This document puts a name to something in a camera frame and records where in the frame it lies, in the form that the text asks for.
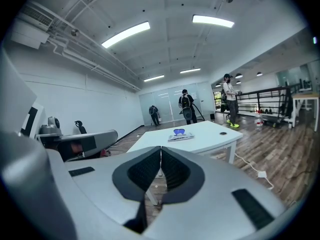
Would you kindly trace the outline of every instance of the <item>shoe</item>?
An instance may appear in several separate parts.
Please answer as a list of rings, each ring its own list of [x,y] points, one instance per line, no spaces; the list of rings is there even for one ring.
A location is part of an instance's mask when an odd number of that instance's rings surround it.
[[[238,128],[240,125],[239,125],[239,124],[236,124],[236,123],[235,123],[235,124],[231,123],[230,126],[231,126],[231,127],[234,127],[234,128]]]

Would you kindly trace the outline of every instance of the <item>black cap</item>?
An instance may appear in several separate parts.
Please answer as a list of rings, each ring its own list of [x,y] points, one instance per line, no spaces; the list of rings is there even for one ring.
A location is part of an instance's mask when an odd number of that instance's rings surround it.
[[[233,76],[232,76],[232,75],[229,75],[229,74],[225,74],[223,77],[224,77],[224,78],[232,78]]]

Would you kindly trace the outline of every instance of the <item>water bottle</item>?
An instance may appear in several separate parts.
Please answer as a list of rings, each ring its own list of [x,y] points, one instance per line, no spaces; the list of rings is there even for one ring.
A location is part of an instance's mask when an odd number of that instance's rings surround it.
[[[262,119],[262,115],[261,115],[261,111],[259,110],[258,113],[256,114],[255,116],[255,120],[254,120],[254,123],[255,123],[255,128],[257,131],[261,131],[262,129],[262,126],[264,124],[264,121]]]

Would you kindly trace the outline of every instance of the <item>rectangular led light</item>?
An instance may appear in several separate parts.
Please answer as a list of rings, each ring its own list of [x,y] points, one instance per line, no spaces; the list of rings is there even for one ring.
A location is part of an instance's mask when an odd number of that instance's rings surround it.
[[[105,48],[108,48],[112,45],[114,45],[115,43],[130,37],[134,34],[137,34],[139,32],[145,31],[145,30],[149,30],[150,29],[150,25],[149,22],[144,22],[141,23],[139,25],[133,26],[125,31],[120,32],[119,34],[116,34],[115,36],[111,37],[110,39],[108,39],[107,41],[105,41],[102,46]]]
[[[208,16],[200,16],[200,15],[193,15],[192,22],[215,24],[215,25],[220,25],[228,28],[232,28],[232,26],[235,24],[234,22],[228,21],[225,19],[208,17]]]
[[[183,71],[180,71],[180,74],[188,73],[188,72],[192,72],[192,71],[198,71],[198,70],[200,70],[200,69],[201,69],[201,68],[194,68],[194,69],[183,70]]]
[[[163,74],[163,75],[159,75],[159,76],[156,76],[156,77],[152,77],[152,78],[146,79],[144,81],[148,82],[148,81],[151,81],[151,80],[155,80],[155,79],[158,79],[158,78],[164,78],[164,77],[165,77],[165,75]]]

